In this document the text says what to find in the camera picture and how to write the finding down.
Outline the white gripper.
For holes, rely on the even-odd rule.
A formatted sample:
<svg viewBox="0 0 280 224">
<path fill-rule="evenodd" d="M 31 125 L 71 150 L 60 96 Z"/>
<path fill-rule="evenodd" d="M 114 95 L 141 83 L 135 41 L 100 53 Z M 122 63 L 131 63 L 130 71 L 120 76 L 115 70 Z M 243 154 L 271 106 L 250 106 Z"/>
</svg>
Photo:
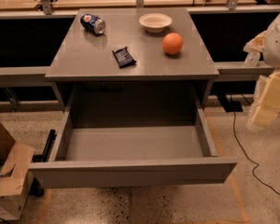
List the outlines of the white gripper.
<svg viewBox="0 0 280 224">
<path fill-rule="evenodd" d="M 258 65 L 265 36 L 266 31 L 263 31 L 245 44 L 246 66 L 256 67 Z M 259 76 L 253 99 L 254 103 L 250 108 L 250 124 L 268 127 L 280 113 L 280 70 L 274 70 L 268 77 Z"/>
</svg>

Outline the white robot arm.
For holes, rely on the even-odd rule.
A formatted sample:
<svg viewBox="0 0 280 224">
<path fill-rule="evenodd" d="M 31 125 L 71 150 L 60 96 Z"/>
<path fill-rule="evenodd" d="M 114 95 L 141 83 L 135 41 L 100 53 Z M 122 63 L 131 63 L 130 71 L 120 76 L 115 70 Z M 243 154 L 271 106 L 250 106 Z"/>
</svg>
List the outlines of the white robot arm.
<svg viewBox="0 0 280 224">
<path fill-rule="evenodd" d="M 268 77 L 259 77 L 254 92 L 254 103 L 249 112 L 251 130 L 267 128 L 280 113 L 280 13 L 262 33 L 244 46 L 251 55 L 262 53 L 263 61 L 273 68 Z"/>
</svg>

